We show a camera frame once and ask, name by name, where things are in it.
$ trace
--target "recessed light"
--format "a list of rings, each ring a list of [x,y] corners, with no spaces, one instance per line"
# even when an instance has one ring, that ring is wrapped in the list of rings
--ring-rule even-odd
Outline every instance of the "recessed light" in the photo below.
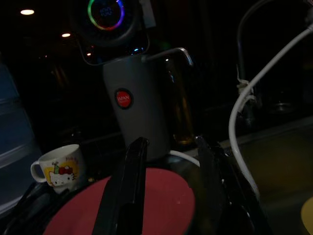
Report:
[[[63,38],[67,38],[67,37],[69,37],[70,36],[70,33],[64,33],[64,34],[62,34],[62,37]]]
[[[25,16],[32,15],[32,14],[34,14],[34,13],[35,13],[35,11],[32,10],[32,9],[25,9],[25,10],[22,10],[22,11],[21,11],[21,14],[22,14],[22,15],[25,15]]]

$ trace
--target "red plate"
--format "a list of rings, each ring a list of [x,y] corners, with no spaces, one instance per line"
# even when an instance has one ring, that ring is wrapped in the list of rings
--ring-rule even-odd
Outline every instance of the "red plate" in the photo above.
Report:
[[[48,224],[44,235],[91,235],[108,178],[79,193]],[[143,235],[182,235],[195,209],[195,197],[179,175],[148,168]]]

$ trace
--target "white cable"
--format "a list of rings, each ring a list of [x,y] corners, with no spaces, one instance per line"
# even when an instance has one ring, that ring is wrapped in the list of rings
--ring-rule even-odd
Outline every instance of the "white cable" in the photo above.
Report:
[[[298,36],[296,36],[290,43],[288,43],[247,85],[247,87],[241,92],[239,95],[230,115],[229,119],[229,125],[228,125],[228,132],[229,132],[229,141],[230,146],[233,151],[233,154],[235,156],[235,159],[238,163],[238,166],[243,173],[244,177],[247,179],[247,181],[250,183],[253,191],[255,192],[257,198],[260,198],[260,193],[258,190],[257,185],[254,182],[254,179],[252,178],[252,175],[245,164],[245,161],[243,160],[243,157],[240,153],[237,139],[236,139],[236,117],[237,113],[242,105],[242,102],[244,101],[245,97],[250,93],[251,89],[261,80],[261,78],[294,46],[296,45],[300,40],[308,36],[313,32],[313,24],[311,24],[306,30],[304,30],[302,33],[300,33]]]
[[[187,161],[190,161],[191,163],[197,165],[198,167],[200,167],[200,163],[197,159],[195,159],[194,157],[191,157],[185,153],[181,153],[181,152],[178,152],[178,151],[174,151],[174,150],[171,150],[170,151],[170,154],[173,155],[173,156],[176,156],[176,157],[180,157],[180,158],[184,158],[185,160]]]
[[[246,103],[247,103],[249,100],[254,100],[254,101],[256,101],[256,97],[255,97],[254,95],[250,95],[250,94],[247,95],[247,96],[245,97],[245,99],[243,100],[243,102],[241,103],[241,106],[240,106],[240,108],[239,108],[239,110],[238,110],[239,113],[241,113],[241,112],[243,111],[243,109],[244,109]]]

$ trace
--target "mug handle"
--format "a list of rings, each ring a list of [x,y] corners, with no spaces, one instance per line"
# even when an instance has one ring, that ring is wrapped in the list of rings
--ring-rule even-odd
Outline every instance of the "mug handle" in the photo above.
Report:
[[[44,183],[47,181],[45,177],[40,177],[36,170],[35,170],[35,165],[39,165],[39,161],[35,161],[31,166],[30,166],[30,173],[32,177],[38,182],[38,183]]]

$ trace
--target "hello kitty mug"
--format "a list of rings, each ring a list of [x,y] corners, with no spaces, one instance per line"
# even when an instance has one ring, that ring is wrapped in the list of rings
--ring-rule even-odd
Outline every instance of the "hello kitty mug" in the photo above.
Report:
[[[39,165],[44,177],[38,175],[35,165]],[[30,166],[33,178],[47,182],[57,193],[65,189],[75,190],[85,181],[85,163],[78,144],[54,149],[42,155]]]

